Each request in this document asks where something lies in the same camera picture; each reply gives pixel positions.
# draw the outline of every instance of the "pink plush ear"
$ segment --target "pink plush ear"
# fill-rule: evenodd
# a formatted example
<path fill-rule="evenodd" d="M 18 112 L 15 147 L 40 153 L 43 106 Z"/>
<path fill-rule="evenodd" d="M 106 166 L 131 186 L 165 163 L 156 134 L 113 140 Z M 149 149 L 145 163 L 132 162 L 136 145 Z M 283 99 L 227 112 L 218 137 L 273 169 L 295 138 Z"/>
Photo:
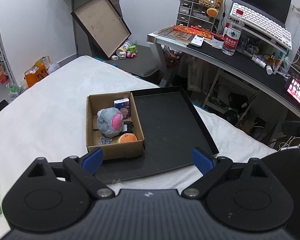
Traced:
<path fill-rule="evenodd" d="M 121 115 L 117 114 L 111 120 L 111 127 L 113 130 L 119 130 L 121 128 L 121 126 L 122 126 Z"/>

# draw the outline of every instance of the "white blanket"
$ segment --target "white blanket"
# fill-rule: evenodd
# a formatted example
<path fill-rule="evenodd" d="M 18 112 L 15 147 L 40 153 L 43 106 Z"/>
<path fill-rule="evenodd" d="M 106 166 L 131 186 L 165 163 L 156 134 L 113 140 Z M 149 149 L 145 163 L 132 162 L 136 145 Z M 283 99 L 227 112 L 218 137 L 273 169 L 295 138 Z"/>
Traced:
<path fill-rule="evenodd" d="M 60 162 L 87 153 L 85 145 L 86 97 L 157 87 L 114 66 L 88 56 L 79 57 L 20 95 L 0 112 L 0 203 L 19 176 L 39 156 Z M 273 149 L 255 141 L 214 114 L 197 108 L 219 151 L 235 162 L 262 158 Z M 145 179 L 110 185 L 120 188 L 182 191 L 201 177 L 196 167 Z M 9 226 L 0 215 L 0 238 Z"/>

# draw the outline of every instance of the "blue gripper pad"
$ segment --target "blue gripper pad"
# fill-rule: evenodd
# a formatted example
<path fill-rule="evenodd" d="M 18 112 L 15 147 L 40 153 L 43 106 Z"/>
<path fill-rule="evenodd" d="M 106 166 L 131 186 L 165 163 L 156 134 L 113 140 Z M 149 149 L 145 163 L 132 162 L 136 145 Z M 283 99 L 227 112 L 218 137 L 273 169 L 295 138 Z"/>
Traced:
<path fill-rule="evenodd" d="M 192 162 L 198 168 L 198 170 L 203 174 L 207 174 L 217 165 L 217 159 L 204 153 L 200 148 L 194 148 L 191 153 Z"/>
<path fill-rule="evenodd" d="M 97 148 L 86 155 L 80 158 L 81 166 L 90 172 L 90 174 L 94 174 L 97 169 L 101 166 L 103 161 L 103 151 L 101 148 Z"/>

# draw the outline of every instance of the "red bottle cap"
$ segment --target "red bottle cap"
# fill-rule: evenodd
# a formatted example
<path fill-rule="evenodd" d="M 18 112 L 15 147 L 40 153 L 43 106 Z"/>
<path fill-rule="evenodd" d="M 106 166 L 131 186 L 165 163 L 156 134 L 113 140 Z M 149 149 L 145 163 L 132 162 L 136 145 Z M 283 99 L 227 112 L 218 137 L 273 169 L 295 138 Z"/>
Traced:
<path fill-rule="evenodd" d="M 243 11 L 242 11 L 242 10 L 239 10 L 239 9 L 237 9 L 237 14 L 243 15 Z"/>

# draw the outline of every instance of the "white keyboard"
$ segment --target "white keyboard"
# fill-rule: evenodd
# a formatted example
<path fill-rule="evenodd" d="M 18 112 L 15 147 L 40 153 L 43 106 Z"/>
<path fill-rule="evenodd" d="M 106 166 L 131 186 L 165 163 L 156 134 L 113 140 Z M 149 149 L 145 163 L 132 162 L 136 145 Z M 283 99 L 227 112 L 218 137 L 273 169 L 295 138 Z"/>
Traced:
<path fill-rule="evenodd" d="M 262 14 L 238 3 L 233 3 L 230 17 L 236 16 L 237 9 L 243 11 L 242 20 L 245 24 L 264 33 L 285 48 L 292 50 L 291 33 L 286 29 Z"/>

